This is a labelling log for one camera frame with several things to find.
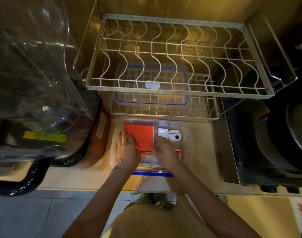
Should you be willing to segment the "person's left hand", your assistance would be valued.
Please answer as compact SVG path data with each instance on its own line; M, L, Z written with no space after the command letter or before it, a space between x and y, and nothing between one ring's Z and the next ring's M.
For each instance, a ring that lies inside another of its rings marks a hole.
M133 173L141 161L141 151L136 148L123 146L116 148L114 155L114 169L125 170Z

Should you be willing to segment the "person's right hand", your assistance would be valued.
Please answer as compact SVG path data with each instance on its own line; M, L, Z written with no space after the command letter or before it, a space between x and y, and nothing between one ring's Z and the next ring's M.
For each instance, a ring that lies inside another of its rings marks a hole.
M181 160L178 158L175 149L170 142L170 149L165 152L152 152L158 163L163 168L174 174L182 165Z

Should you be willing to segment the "person's right forearm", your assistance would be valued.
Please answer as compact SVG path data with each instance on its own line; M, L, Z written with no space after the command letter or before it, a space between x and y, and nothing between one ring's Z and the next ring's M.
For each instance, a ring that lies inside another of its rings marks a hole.
M185 187L200 216L217 238L261 238L180 160L164 163L163 166Z

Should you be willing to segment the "person's left forearm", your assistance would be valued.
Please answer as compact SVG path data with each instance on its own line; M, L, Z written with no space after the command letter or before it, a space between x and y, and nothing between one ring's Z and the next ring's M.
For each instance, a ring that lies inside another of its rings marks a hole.
M125 164L113 168L104 184L61 238L100 238L117 197L135 169Z

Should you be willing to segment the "white round earbuds case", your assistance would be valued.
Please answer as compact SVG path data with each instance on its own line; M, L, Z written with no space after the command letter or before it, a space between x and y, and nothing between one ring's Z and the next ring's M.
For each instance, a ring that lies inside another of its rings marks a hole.
M178 142L182 138L181 132L176 129L172 129L168 131L168 140L171 142Z

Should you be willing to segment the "clear plastic storage container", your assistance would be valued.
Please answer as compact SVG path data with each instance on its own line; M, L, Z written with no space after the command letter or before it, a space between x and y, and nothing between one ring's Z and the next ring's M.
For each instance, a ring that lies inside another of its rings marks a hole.
M191 130L186 122L172 121L172 120L155 120L155 119L142 119L142 118L124 118L121 119L114 129L113 140L110 149L110 163L111 167L114 167L114 155L117 148L117 134L124 128L125 124L135 125L151 125L154 127L153 138L158 136L158 128L167 128L168 131L172 129L179 130L182 138L178 142L171 142L174 149L180 149L182 151L181 161L190 167L192 152L194 144L191 140ZM132 173L135 176L159 176L159 177L173 177L173 175L163 168L158 163L156 158L151 152L141 152L141 161L137 169Z

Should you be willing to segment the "red and black dispenser base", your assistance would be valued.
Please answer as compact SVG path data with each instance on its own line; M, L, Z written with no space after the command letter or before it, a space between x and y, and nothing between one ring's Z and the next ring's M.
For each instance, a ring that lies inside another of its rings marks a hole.
M84 169L96 164L105 152L111 121L112 117L107 107L100 101L90 135L85 143L75 154L54 160L51 167Z

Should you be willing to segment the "clear lid with blue seal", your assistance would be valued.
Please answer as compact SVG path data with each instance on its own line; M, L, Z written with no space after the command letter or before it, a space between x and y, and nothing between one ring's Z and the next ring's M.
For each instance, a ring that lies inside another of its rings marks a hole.
M188 91L189 70L182 64L159 64L157 62L121 61L115 72L117 88L133 88L164 91L164 93L117 91L113 99L122 105L170 105L186 106L186 94L169 94L168 91Z

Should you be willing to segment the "person's shoe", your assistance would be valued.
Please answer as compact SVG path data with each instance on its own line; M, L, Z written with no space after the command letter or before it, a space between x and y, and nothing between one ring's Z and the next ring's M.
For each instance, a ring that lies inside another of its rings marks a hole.
M134 193L136 199L125 207L124 210L136 205L153 205L163 210L172 210L175 204L168 201L165 193Z

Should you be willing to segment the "person's beige shorts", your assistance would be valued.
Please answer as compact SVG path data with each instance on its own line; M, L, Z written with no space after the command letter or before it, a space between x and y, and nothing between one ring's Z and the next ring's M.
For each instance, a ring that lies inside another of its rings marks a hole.
M175 207L163 210L136 205L121 212L101 238L217 238L187 196L177 195Z

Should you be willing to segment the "black gas stove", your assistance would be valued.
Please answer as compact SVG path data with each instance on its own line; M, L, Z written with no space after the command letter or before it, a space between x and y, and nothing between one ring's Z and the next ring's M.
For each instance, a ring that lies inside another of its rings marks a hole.
M256 185L266 194L279 193L279 187L300 194L302 174L277 168L256 141L256 123L269 112L266 101L275 100L219 98L221 114L213 128L222 177L228 183Z

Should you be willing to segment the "black curved pipe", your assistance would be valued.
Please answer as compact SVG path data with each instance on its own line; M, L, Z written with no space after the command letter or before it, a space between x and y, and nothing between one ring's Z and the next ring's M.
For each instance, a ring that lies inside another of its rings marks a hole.
M54 157L47 157L34 160L26 176L21 181L0 180L0 196L15 197L34 191L44 180L54 159Z

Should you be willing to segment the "large clear water jug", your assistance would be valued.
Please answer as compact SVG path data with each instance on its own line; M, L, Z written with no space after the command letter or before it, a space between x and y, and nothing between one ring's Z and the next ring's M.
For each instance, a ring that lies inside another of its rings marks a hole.
M79 74L86 28L78 0L0 0L0 162L65 158L94 111Z

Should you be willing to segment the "black cooking pan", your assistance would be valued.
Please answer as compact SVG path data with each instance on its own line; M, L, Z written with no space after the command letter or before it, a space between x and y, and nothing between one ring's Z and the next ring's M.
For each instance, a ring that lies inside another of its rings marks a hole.
M266 101L255 127L257 144L277 168L302 174L302 97Z

